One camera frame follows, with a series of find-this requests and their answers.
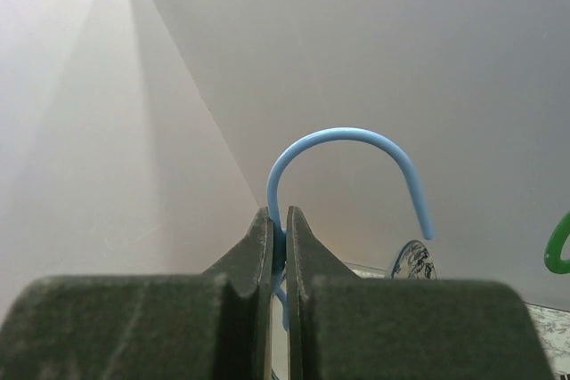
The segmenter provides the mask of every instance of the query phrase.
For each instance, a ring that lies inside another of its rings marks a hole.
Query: blue s-shaped hook
[[[403,177],[408,184],[408,191],[410,192],[411,201],[413,203],[416,215],[418,216],[419,227],[423,234],[424,239],[432,239],[435,236],[434,226],[429,216],[426,200],[419,183],[418,173],[416,168],[411,162],[406,153],[398,147],[397,144],[390,141],[388,138],[359,128],[330,128],[316,133],[311,133],[300,140],[291,144],[279,156],[267,180],[267,205],[269,208],[269,217],[273,220],[273,290],[277,290],[281,286],[281,274],[285,268],[286,261],[286,248],[285,248],[285,234],[286,231],[281,228],[281,219],[279,217],[279,206],[277,203],[277,187],[283,171],[287,165],[300,153],[307,149],[328,141],[338,140],[351,140],[366,142],[379,149],[385,151],[390,157],[400,166]],[[286,317],[284,313],[283,324],[286,326]]]

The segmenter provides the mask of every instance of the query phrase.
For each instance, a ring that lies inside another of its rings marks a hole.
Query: blue curved tube
[[[424,239],[432,239],[435,236],[434,226],[429,216],[426,200],[424,199],[423,190],[419,183],[418,173],[406,153],[388,138],[359,128],[331,128],[311,133],[306,137],[291,144],[279,156],[275,165],[269,173],[267,180],[267,205],[269,207],[269,217],[273,220],[273,272],[283,271],[285,268],[286,249],[285,249],[285,233],[281,228],[281,219],[279,217],[279,206],[277,204],[277,187],[283,171],[287,165],[300,153],[307,149],[328,141],[352,140],[366,142],[373,146],[384,150],[390,157],[400,166],[403,177],[408,185],[411,202],[418,216],[419,227]]]

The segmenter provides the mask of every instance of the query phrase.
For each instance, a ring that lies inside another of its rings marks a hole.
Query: wall
[[[331,125],[397,141],[424,183],[438,273],[570,309],[542,253],[570,207],[570,0],[154,0],[258,200],[296,138]],[[419,236],[403,178],[355,143],[283,178],[346,261],[386,267]]]
[[[258,204],[151,0],[0,0],[0,313],[32,279],[196,272]]]

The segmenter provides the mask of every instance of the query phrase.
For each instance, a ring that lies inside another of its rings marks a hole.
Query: green ring
[[[561,260],[562,248],[570,236],[570,212],[560,220],[550,236],[544,251],[544,264],[547,269],[557,275],[570,273],[570,260]]]

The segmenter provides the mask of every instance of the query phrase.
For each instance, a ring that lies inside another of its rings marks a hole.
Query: green handle
[[[570,273],[570,260],[561,260],[562,248],[570,236],[570,212],[560,220],[550,236],[544,251],[544,264],[549,271],[558,275]]]

